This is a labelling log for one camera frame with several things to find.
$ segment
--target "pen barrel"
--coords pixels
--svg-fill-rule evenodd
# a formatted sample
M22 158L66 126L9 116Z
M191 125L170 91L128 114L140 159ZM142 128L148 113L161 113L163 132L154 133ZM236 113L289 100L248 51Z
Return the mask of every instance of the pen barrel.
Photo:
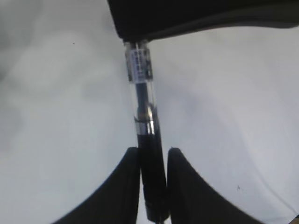
M169 210L150 51L145 41L125 46L147 218L160 223Z

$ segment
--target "white background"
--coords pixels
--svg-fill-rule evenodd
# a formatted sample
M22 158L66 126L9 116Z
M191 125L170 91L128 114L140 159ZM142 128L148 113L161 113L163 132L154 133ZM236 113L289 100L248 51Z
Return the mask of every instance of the white background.
M180 147L263 222L299 213L299 29L222 28L150 44L164 159ZM0 223L48 224L136 145L105 0L0 0ZM138 223L145 218L141 206Z

